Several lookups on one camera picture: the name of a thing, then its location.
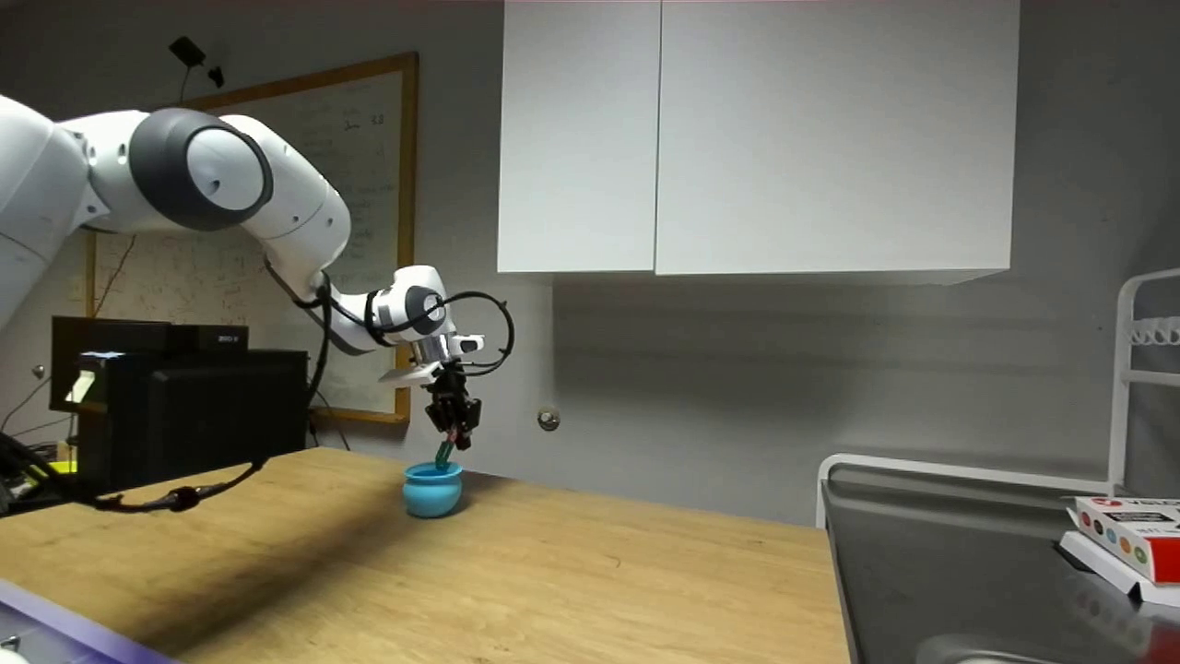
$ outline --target box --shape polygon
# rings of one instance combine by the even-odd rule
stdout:
[[[1180,500],[1075,500],[1079,531],[1153,584],[1180,584]]]

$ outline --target blue pot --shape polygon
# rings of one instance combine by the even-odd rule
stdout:
[[[433,462],[411,466],[406,469],[401,495],[406,500],[406,512],[412,517],[446,517],[463,495],[463,467],[447,464],[440,471]]]

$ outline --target wooden tabletop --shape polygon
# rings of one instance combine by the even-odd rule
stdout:
[[[184,514],[0,520],[0,576],[191,664],[848,660],[821,531],[476,474],[417,520],[402,469],[313,449]]]

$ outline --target white cabinet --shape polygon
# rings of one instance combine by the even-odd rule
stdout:
[[[1005,269],[1018,38],[1018,0],[510,1],[500,270]]]
[[[500,271],[648,270],[660,2],[504,7]]]
[[[1018,22],[1017,0],[666,1],[656,271],[1008,268]]]

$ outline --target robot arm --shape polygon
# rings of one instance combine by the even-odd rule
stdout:
[[[425,386],[435,427],[454,447],[470,445],[479,402],[466,396],[459,359],[483,349],[483,337],[457,334],[433,267],[400,268],[388,287],[371,292],[343,294],[332,285],[324,269],[348,242],[348,208],[294,146],[261,121],[164,109],[54,124],[0,97],[0,275],[6,283],[0,326],[79,226],[144,232],[241,225],[262,243],[271,275],[319,323],[323,309],[317,303],[328,297],[326,330],[341,351],[361,355],[408,344],[415,367],[385,380]]]

